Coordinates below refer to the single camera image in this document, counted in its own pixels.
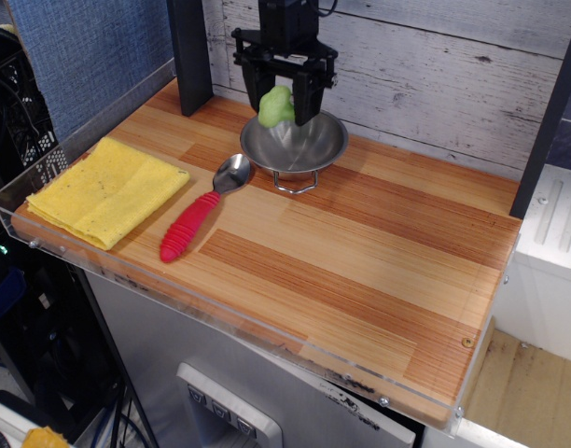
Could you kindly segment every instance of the yellow object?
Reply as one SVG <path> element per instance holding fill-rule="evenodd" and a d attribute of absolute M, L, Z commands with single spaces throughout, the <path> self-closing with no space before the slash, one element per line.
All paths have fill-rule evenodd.
<path fill-rule="evenodd" d="M 50 427 L 36 427 L 26 433 L 22 448 L 68 448 L 68 442 Z"/>
<path fill-rule="evenodd" d="M 106 137 L 26 200 L 30 212 L 109 250 L 189 179 L 188 172 Z"/>
<path fill-rule="evenodd" d="M 292 91 L 286 86 L 275 86 L 265 93 L 258 104 L 258 122 L 265 128 L 272 128 L 280 121 L 294 121 L 290 96 Z"/>

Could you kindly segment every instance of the yellow cloth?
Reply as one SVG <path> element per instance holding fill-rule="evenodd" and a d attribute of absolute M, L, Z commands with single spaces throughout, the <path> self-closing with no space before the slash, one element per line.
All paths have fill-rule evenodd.
<path fill-rule="evenodd" d="M 30 212 L 109 250 L 189 179 L 188 172 L 106 137 L 26 199 Z"/>
<path fill-rule="evenodd" d="M 68 442 L 50 427 L 36 427 L 26 433 L 22 448 L 68 448 Z"/>

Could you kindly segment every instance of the stainless steel bowl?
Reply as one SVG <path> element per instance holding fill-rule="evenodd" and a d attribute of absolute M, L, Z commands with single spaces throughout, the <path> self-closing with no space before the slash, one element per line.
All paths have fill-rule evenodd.
<path fill-rule="evenodd" d="M 336 161 L 348 146 L 348 132 L 343 123 L 327 112 L 321 112 L 303 126 L 282 121 L 265 128 L 254 117 L 240 135 L 244 154 L 262 171 L 273 176 L 275 187 L 299 194 L 318 185 L 318 172 Z M 279 180 L 313 179 L 303 189 L 290 189 Z"/>

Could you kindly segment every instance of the black metal post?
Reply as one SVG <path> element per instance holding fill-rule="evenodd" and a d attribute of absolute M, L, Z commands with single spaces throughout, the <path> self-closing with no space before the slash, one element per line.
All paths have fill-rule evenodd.
<path fill-rule="evenodd" d="M 167 0 L 182 114 L 189 117 L 213 96 L 202 0 Z"/>
<path fill-rule="evenodd" d="M 542 123 L 536 136 L 535 144 L 526 168 L 522 174 L 522 181 L 516 193 L 513 205 L 511 206 L 510 215 L 523 219 L 526 216 L 526 210 L 535 193 L 536 184 L 543 171 L 547 156 L 549 155 L 550 146 L 553 143 L 555 133 L 564 114 L 567 100 L 571 93 L 571 40 L 565 52 L 564 63 L 559 71 L 559 76 L 555 82 L 553 93 L 550 96 L 547 110 L 543 117 Z"/>

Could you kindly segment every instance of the wooden plank wall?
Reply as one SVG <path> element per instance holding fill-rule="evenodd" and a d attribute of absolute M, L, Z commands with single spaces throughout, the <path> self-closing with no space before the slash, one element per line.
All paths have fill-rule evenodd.
<path fill-rule="evenodd" d="M 215 92 L 247 103 L 230 33 L 258 28 L 258 1 L 203 4 Z M 350 132 L 519 180 L 571 36 L 571 0 L 340 0 L 320 30 L 340 53 L 323 108 Z"/>

